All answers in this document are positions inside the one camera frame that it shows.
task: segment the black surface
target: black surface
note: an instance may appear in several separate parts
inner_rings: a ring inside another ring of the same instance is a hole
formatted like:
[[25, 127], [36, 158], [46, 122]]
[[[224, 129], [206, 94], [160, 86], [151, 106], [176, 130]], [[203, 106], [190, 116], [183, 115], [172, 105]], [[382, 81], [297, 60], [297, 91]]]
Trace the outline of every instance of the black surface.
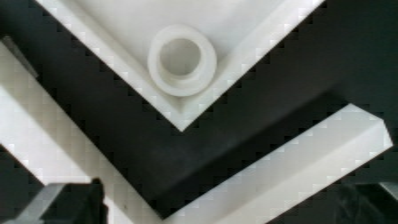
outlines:
[[329, 96], [386, 118], [396, 136], [394, 0], [327, 1], [185, 133], [32, 1], [0, 0], [0, 24], [41, 84], [163, 217], [336, 110], [341, 101]]
[[103, 185], [68, 184], [41, 216], [46, 224], [107, 224], [108, 208], [103, 204]]
[[0, 145], [0, 223], [18, 216], [41, 188], [39, 180]]

